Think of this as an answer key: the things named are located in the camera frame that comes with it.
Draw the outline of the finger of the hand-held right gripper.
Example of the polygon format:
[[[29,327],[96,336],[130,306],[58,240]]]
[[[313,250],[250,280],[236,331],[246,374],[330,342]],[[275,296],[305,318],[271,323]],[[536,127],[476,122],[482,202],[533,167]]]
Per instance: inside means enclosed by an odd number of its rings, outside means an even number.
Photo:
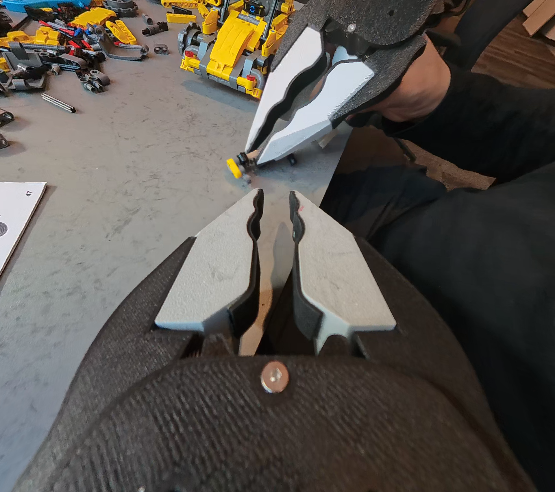
[[[245,152],[260,148],[275,123],[286,114],[299,93],[323,71],[322,33],[306,27],[267,77],[245,145]]]
[[[332,115],[373,77],[363,62],[338,63],[315,98],[298,109],[289,124],[274,133],[260,150],[257,165],[281,160],[332,131]]]

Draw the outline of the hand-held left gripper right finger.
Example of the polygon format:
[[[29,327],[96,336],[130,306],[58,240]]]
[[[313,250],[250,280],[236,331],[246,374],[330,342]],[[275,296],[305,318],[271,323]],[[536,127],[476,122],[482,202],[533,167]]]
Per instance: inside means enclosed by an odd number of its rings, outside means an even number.
[[[289,195],[293,224],[296,327],[319,354],[331,336],[388,332],[397,322],[355,236],[298,191]]]

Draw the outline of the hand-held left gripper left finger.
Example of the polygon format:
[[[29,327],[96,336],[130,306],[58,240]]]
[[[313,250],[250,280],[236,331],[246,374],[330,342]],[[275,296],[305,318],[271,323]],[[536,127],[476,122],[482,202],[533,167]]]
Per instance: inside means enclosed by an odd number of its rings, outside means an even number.
[[[256,188],[198,232],[156,327],[241,338],[253,325],[259,313],[263,205],[264,192]]]

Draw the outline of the small black connector assembly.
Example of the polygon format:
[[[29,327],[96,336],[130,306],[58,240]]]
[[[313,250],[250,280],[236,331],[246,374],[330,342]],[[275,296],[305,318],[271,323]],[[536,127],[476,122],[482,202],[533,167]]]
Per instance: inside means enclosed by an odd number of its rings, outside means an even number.
[[[238,167],[241,173],[241,179],[247,184],[252,182],[251,173],[256,167],[256,160],[259,156],[260,150],[256,149],[250,153],[240,152],[237,155]]]

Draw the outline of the person's right forearm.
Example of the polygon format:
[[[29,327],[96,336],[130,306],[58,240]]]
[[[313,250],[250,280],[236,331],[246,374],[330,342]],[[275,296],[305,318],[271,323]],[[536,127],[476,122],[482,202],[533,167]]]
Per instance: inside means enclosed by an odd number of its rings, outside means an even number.
[[[382,119],[386,135],[502,182],[554,162],[554,89],[520,88],[448,64],[439,106],[416,122]]]

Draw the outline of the grey desk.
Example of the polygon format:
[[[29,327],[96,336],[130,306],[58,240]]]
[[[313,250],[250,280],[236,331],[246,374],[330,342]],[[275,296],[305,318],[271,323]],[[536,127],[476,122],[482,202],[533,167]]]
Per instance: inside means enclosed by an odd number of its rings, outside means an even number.
[[[107,91],[72,73],[1,107],[2,182],[46,182],[1,277],[1,491],[47,435],[94,337],[122,300],[187,237],[250,191],[226,160],[244,150],[255,101],[180,69],[176,25],[143,38],[169,55],[108,58]]]

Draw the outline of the person's right hand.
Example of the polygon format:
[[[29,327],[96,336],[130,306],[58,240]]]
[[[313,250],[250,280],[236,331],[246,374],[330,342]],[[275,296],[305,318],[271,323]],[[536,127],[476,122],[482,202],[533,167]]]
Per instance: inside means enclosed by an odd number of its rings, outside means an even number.
[[[383,101],[352,114],[347,121],[378,113],[395,123],[416,122],[430,115],[443,101],[451,83],[451,70],[428,35],[423,53],[408,68],[399,86]]]

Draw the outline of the yellow toy vehicle model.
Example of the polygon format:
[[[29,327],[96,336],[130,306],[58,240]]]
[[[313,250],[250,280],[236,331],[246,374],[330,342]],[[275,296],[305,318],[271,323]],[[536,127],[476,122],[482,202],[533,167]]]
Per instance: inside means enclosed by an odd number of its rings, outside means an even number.
[[[179,34],[181,69],[260,100],[295,0],[191,0],[202,24]]]

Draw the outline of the person's black clothing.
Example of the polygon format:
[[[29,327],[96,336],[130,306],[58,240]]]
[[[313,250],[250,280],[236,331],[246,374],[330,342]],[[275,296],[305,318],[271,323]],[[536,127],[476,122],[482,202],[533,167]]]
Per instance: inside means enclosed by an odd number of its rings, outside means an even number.
[[[335,174],[321,208],[438,311],[539,491],[554,491],[554,164],[487,190],[423,169]]]

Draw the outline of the cardboard box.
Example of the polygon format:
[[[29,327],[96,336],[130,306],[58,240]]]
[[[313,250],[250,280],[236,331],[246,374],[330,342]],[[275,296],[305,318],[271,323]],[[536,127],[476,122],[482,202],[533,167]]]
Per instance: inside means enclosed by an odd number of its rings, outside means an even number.
[[[554,0],[532,0],[523,10],[523,28],[534,36],[554,17]]]

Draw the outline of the building instruction booklet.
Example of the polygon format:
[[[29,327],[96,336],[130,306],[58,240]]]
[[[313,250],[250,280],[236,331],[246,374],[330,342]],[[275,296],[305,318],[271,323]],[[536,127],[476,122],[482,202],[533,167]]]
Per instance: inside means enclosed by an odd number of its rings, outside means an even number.
[[[1,182],[1,273],[40,203],[46,182]]]

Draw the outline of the pile of building pieces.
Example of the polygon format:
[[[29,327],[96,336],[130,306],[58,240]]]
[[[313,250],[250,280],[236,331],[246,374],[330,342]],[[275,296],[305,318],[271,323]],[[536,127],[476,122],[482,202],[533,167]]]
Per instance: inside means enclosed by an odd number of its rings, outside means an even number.
[[[1,6],[1,94],[43,90],[47,74],[75,73],[85,90],[102,93],[110,79],[100,70],[106,58],[142,61],[149,48],[139,43],[124,18],[141,15],[143,34],[167,31],[136,0],[92,0],[85,8],[10,12]]]

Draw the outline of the black axle rod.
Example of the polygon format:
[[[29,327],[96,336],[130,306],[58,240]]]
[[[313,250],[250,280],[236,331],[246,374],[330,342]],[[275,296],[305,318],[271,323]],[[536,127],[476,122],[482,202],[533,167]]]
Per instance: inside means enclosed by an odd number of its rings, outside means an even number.
[[[43,100],[45,100],[46,102],[50,103],[51,105],[60,108],[66,112],[69,112],[71,114],[76,114],[77,113],[77,109],[75,107],[73,107],[72,105],[69,105],[59,99],[56,99],[55,97],[48,95],[46,93],[42,93],[41,94],[41,98]]]

